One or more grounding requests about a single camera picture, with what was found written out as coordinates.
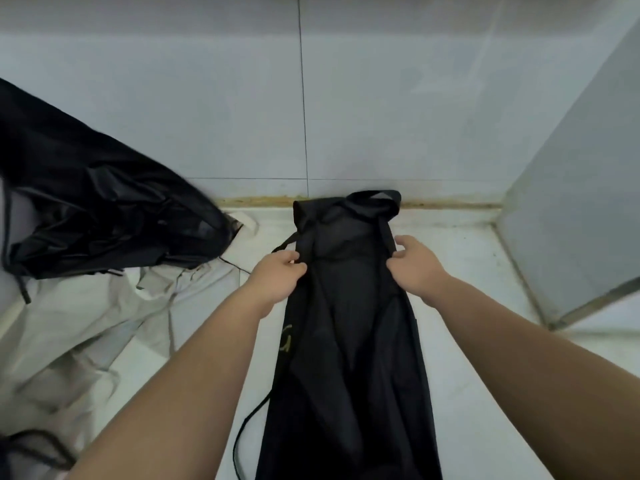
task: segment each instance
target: wall tile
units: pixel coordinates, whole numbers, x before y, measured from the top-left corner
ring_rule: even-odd
[[[459,180],[309,180],[309,197],[345,196],[361,190],[398,190],[403,199],[500,202],[508,181]]]
[[[211,198],[307,196],[306,179],[283,178],[187,178]]]
[[[514,181],[640,0],[301,0],[312,179]]]
[[[0,77],[186,177],[306,178],[297,0],[3,0]]]

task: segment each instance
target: black garment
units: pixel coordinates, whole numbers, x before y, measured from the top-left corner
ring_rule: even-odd
[[[3,265],[16,276],[193,268],[233,239],[231,220],[185,179],[2,79],[0,148]],[[40,224],[8,250],[11,191],[29,197]]]
[[[415,318],[386,266],[399,202],[295,202],[308,272],[287,303],[257,480],[441,478]]]

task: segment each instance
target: person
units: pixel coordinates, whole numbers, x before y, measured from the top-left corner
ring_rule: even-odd
[[[640,478],[640,379],[449,275],[414,237],[387,266],[442,316],[496,402],[556,479]],[[307,266],[264,257],[82,455],[68,480],[212,479],[260,319]]]

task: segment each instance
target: gray panel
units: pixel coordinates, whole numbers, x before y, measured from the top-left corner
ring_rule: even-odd
[[[640,22],[508,192],[498,229],[549,321],[640,276]]]

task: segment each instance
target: person's right hand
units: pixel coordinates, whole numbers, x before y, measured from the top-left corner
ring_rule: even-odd
[[[404,250],[387,260],[387,267],[400,287],[431,305],[435,294],[451,276],[423,243],[412,235],[397,235],[396,243]]]

